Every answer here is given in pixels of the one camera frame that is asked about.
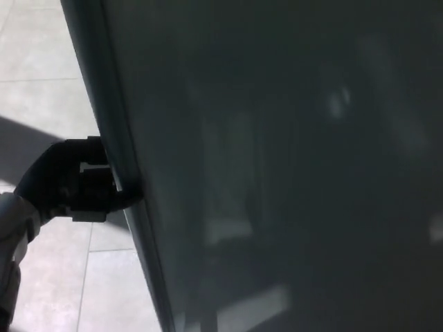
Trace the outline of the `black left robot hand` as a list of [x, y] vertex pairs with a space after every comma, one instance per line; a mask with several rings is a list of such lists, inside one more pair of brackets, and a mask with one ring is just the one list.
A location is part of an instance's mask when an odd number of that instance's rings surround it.
[[51, 145], [28, 168], [15, 194], [37, 209], [42, 223], [55, 217], [103, 223], [108, 214], [143, 198], [139, 185], [117, 189], [99, 136]]

